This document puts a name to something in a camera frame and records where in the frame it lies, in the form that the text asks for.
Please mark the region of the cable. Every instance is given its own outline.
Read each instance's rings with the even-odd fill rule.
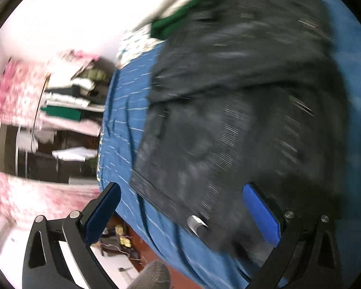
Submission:
[[[37,104],[37,108],[36,108],[36,114],[35,114],[35,120],[33,121],[33,128],[32,128],[32,137],[31,137],[31,152],[33,152],[33,137],[35,136],[35,126],[36,126],[36,120],[37,120],[37,115],[39,113],[39,107],[40,107],[40,103],[41,103],[41,99],[43,97],[43,93],[44,93],[44,90],[45,90],[45,86],[47,84],[47,82],[49,81],[49,77],[46,76],[45,78],[45,81],[44,81],[44,85],[43,85],[43,89],[41,90],[41,95],[40,95],[40,98],[39,98],[39,102]]]
[[[127,255],[127,258],[129,259],[129,260],[135,260],[135,261],[141,261],[141,259],[130,259],[130,254],[129,253],[127,253],[127,252],[124,252],[124,251],[122,251],[117,245],[114,245],[114,244],[105,244],[105,243],[102,243],[103,245],[105,245],[106,247],[115,247],[115,248],[117,248],[121,253],[124,253],[124,254],[126,254]]]

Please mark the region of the green cloth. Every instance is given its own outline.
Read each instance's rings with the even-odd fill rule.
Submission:
[[[108,82],[109,76],[101,69],[98,68],[91,68],[85,69],[79,75],[79,78],[88,78],[92,81],[104,81]]]
[[[42,107],[41,110],[46,112],[48,116],[66,118],[77,122],[80,122],[80,117],[82,116],[82,113],[79,110],[70,109],[68,107],[47,105],[46,107]]]
[[[151,37],[166,40],[174,31],[180,28],[186,20],[191,10],[199,5],[203,0],[191,0],[183,5],[174,14],[155,20],[151,24]]]

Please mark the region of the white cloth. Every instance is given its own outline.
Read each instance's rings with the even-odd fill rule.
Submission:
[[[81,107],[87,107],[91,103],[91,101],[89,101],[87,99],[75,98],[75,97],[72,97],[71,95],[54,93],[54,92],[45,92],[44,98],[46,100],[51,100],[51,101],[71,103],[71,104],[81,106]]]
[[[71,79],[69,75],[70,73],[64,74],[62,72],[57,72],[52,74],[48,81],[48,89],[70,88],[73,85],[80,86],[83,89],[89,91],[95,88],[95,83],[91,79],[88,78]]]
[[[55,135],[56,131],[35,130],[36,139],[43,144],[53,143]]]
[[[95,158],[98,150],[87,149],[85,147],[73,147],[65,150],[52,151],[52,155],[63,161],[84,162],[86,159]]]
[[[87,110],[91,112],[104,112],[105,106],[101,104],[90,104],[86,107],[82,107],[78,104],[72,104],[67,102],[60,102],[60,101],[53,101],[53,100],[47,100],[45,102],[46,105],[50,106],[62,106],[62,107],[68,107],[70,109],[78,109],[78,110]]]
[[[39,143],[34,138],[32,141],[32,149],[31,149],[31,140],[32,140],[31,132],[20,130],[16,136],[16,147],[19,150],[35,153],[39,148]]]

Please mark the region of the metal screw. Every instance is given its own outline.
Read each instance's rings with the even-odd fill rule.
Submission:
[[[292,211],[286,211],[285,212],[285,217],[292,219],[294,217],[294,213]]]
[[[43,216],[43,215],[36,216],[35,222],[40,223],[40,222],[43,221],[43,219],[44,219],[44,216]]]
[[[321,216],[321,220],[324,222],[324,223],[327,223],[329,221],[329,217],[327,215],[322,215]]]
[[[70,217],[71,217],[71,218],[78,218],[79,215],[80,215],[80,212],[79,212],[79,211],[72,211],[72,212],[70,213]]]

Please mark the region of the patterned fabric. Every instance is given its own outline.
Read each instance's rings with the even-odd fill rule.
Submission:
[[[120,69],[126,66],[132,59],[137,58],[144,52],[150,51],[154,46],[163,42],[150,37],[151,25],[134,31],[128,30],[120,41],[116,66]]]
[[[0,213],[27,229],[38,215],[52,220],[82,211],[99,194],[98,186],[45,183],[0,172]]]
[[[0,121],[32,128],[43,85],[44,64],[11,59],[0,79]]]
[[[348,287],[361,271],[361,26],[340,0],[324,1],[334,23],[335,59],[347,81],[352,104],[345,219],[337,222],[336,231],[344,285]],[[128,184],[144,128],[150,69],[161,46],[131,61],[120,77],[116,73],[111,81],[99,154],[100,187],[104,189],[110,181],[120,185],[122,200],[116,211],[170,265],[204,288],[244,288],[247,283],[233,260],[211,252],[198,238],[142,202]]]

